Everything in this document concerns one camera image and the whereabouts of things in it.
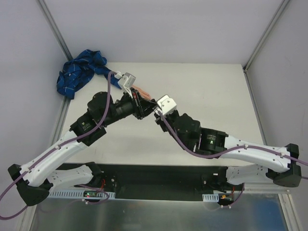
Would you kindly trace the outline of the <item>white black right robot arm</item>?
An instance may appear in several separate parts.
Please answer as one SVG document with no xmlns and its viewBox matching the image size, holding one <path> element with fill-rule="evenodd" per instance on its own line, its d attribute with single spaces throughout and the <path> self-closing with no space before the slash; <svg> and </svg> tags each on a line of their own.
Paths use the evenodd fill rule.
<svg viewBox="0 0 308 231">
<path fill-rule="evenodd" d="M 283 147 L 254 144 L 225 132 L 203 128 L 197 120 L 177 111 L 164 115 L 155 112 L 156 123 L 167 131 L 189 154 L 204 159 L 235 159 L 248 162 L 247 166 L 227 166 L 225 173 L 217 177 L 222 190 L 243 183 L 266 183 L 295 188 L 301 180 L 298 145 Z"/>
</svg>

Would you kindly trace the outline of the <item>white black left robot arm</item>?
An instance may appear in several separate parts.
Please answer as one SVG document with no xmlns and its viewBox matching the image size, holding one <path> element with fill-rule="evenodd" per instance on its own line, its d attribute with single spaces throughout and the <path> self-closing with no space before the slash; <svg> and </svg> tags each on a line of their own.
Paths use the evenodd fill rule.
<svg viewBox="0 0 308 231">
<path fill-rule="evenodd" d="M 27 164 L 13 164 L 8 168 L 25 204 L 37 205 L 60 188 L 80 184 L 99 187 L 104 177 L 94 162 L 70 170 L 58 170 L 58 167 L 104 136 L 108 125 L 130 115 L 143 119 L 156 106 L 154 99 L 143 98 L 136 89 L 124 93 L 116 102 L 108 92 L 96 93 L 87 104 L 87 112 L 53 146 Z"/>
</svg>

